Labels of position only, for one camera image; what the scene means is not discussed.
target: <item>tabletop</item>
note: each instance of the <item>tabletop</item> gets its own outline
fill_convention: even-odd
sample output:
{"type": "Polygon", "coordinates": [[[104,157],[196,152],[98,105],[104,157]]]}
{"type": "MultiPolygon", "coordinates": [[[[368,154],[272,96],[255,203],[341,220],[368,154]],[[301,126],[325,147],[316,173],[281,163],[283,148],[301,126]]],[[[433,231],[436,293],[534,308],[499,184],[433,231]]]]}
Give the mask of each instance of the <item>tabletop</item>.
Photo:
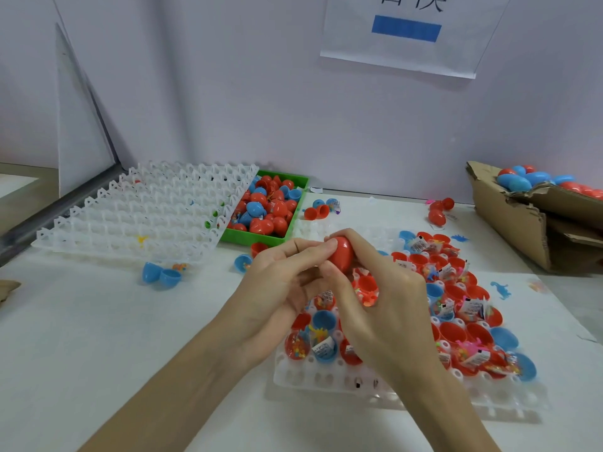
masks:
{"type": "MultiPolygon", "coordinates": [[[[308,206],[318,197],[309,193],[308,206]]],[[[337,197],[342,213],[297,222],[315,237],[344,227],[435,233],[424,204],[337,197]]],[[[502,450],[596,450],[603,347],[546,291],[472,207],[438,231],[463,235],[463,257],[489,290],[548,390],[551,409],[513,421],[485,421],[502,450]],[[491,282],[508,286],[503,301],[491,282]]],[[[22,282],[0,309],[0,450],[75,451],[212,319],[241,280],[241,246],[220,243],[211,263],[172,290],[140,282],[141,265],[29,249],[0,268],[22,282]]],[[[404,410],[375,409],[353,395],[276,387],[273,358],[235,387],[187,452],[223,450],[428,451],[404,410]]]]}

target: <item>person's right hand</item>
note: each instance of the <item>person's right hand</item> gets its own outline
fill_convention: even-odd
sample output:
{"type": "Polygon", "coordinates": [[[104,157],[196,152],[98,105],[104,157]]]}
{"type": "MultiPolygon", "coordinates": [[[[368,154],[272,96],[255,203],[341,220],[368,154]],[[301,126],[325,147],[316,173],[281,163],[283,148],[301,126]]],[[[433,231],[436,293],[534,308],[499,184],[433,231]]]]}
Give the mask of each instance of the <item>person's right hand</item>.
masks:
{"type": "Polygon", "coordinates": [[[375,305],[365,307],[345,274],[330,261],[320,265],[335,294],[343,332],[357,355],[391,386],[420,382],[428,372],[442,369],[433,343],[423,277],[382,256],[352,229],[325,239],[335,236],[350,240],[356,261],[371,272],[379,287],[375,305]]]}

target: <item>cardboard box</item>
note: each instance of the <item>cardboard box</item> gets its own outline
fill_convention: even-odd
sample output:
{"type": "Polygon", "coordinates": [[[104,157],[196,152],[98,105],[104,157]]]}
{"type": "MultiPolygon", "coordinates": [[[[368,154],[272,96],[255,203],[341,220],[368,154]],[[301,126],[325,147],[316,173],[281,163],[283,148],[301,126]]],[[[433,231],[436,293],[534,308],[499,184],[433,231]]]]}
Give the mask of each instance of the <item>cardboard box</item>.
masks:
{"type": "Polygon", "coordinates": [[[500,168],[467,162],[475,210],[512,246],[551,272],[584,272],[603,259],[603,201],[550,184],[510,193],[500,168]]]}

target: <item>green tray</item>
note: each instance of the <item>green tray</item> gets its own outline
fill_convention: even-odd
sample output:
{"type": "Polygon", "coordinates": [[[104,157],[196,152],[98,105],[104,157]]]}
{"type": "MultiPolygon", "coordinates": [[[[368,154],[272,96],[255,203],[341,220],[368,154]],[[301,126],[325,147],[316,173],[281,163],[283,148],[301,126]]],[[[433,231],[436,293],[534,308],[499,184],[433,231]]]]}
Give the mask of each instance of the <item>green tray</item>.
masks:
{"type": "Polygon", "coordinates": [[[232,228],[227,228],[226,230],[224,230],[224,234],[222,235],[222,238],[220,239],[220,241],[227,242],[227,243],[240,244],[241,246],[251,246],[253,243],[264,243],[269,247],[274,247],[274,246],[278,246],[279,244],[284,243],[285,241],[287,241],[291,238],[291,235],[293,235],[293,227],[295,227],[296,220],[297,220],[297,213],[300,211],[301,206],[302,206],[301,204],[303,203],[303,199],[306,196],[306,187],[307,187],[307,183],[309,182],[310,179],[306,178],[305,176],[297,176],[295,174],[281,173],[279,171],[267,171],[267,170],[258,171],[258,176],[265,176],[265,175],[274,176],[276,174],[279,175],[279,178],[281,181],[283,181],[285,179],[289,179],[289,180],[293,181],[293,183],[296,185],[296,187],[301,187],[303,189],[303,192],[301,193],[302,197],[300,198],[300,200],[298,202],[296,211],[293,213],[293,218],[291,219],[291,224],[289,225],[289,228],[287,229],[287,234],[285,235],[285,237],[279,238],[277,236],[266,236],[263,234],[250,233],[248,231],[241,231],[241,230],[235,230],[232,228]]]}

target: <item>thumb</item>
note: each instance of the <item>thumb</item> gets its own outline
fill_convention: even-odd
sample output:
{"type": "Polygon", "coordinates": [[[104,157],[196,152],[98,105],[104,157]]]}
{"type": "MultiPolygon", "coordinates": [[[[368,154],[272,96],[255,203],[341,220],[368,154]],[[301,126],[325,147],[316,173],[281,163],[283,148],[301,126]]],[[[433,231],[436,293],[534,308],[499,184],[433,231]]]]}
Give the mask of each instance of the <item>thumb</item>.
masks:
{"type": "Polygon", "coordinates": [[[337,306],[342,318],[342,322],[347,326],[356,328],[360,321],[364,320],[366,312],[358,301],[354,289],[348,278],[330,261],[325,261],[319,267],[320,273],[329,288],[335,294],[337,306]]]}

